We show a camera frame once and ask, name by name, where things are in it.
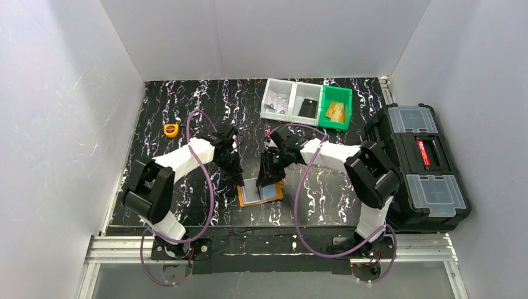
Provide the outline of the orange leather card holder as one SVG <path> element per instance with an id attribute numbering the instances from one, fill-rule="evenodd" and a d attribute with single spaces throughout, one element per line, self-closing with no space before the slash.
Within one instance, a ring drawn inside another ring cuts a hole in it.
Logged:
<path id="1" fill-rule="evenodd" d="M 245 179 L 244 186 L 237 187 L 240 207 L 256 206 L 283 199 L 284 180 L 273 185 L 257 187 L 257 179 Z"/>

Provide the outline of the gold credit card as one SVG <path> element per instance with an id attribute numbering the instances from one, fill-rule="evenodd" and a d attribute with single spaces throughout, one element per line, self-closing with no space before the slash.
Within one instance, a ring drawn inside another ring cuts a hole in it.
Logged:
<path id="1" fill-rule="evenodd" d="M 331 102 L 325 113 L 325 117 L 331 121 L 340 121 L 342 114 L 342 103 Z"/>

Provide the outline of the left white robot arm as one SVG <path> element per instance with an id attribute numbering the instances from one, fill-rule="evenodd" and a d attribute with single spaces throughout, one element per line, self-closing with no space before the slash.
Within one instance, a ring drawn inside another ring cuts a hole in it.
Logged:
<path id="1" fill-rule="evenodd" d="M 243 169 L 238 147 L 239 132 L 213 132 L 191 138 L 186 145 L 149 161 L 136 160 L 131 165 L 121 204 L 147 223 L 149 229 L 170 244 L 188 244 L 207 230 L 214 210 L 214 188 L 206 164 L 216 164 L 229 184 L 243 186 Z M 210 211 L 202 230 L 186 238 L 186 228 L 171 212 L 174 184 L 189 172 L 201 168 L 210 191 Z"/>

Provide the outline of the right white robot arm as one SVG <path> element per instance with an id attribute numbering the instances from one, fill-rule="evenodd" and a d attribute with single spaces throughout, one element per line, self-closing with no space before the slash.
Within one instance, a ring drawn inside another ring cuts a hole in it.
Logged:
<path id="1" fill-rule="evenodd" d="M 401 172 L 376 142 L 348 146 L 279 126 L 267 134 L 256 180 L 265 187 L 283 180 L 291 164 L 315 164 L 347 175 L 361 202 L 356 236 L 373 244 L 385 232 L 388 209 L 403 183 Z"/>

